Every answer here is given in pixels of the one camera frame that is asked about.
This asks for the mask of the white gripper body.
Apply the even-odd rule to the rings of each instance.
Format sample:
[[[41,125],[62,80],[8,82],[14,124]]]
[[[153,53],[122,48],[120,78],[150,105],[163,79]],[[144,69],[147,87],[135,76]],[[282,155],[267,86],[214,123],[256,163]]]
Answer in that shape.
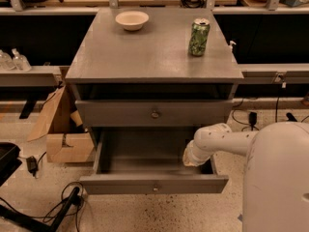
[[[183,164],[185,166],[200,166],[211,158],[213,152],[207,152],[200,149],[194,140],[191,140],[183,152]]]

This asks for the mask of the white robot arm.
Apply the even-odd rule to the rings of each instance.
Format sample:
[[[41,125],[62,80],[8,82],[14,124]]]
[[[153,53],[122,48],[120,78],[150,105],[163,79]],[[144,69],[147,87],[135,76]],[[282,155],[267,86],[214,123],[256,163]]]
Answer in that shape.
[[[183,164],[222,151],[246,157],[242,232],[309,232],[309,124],[280,122],[233,132],[223,123],[194,133]]]

